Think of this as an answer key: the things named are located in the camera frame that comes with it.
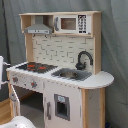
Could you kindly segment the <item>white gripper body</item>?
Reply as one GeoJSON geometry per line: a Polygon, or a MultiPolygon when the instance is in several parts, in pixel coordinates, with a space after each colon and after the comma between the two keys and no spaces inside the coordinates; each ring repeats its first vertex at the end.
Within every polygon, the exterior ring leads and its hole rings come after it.
{"type": "Polygon", "coordinates": [[[3,56],[0,56],[0,90],[1,90],[2,85],[8,83],[7,81],[5,81],[5,82],[2,81],[2,74],[3,74],[3,66],[4,65],[10,66],[10,64],[8,64],[4,61],[3,56]]]}

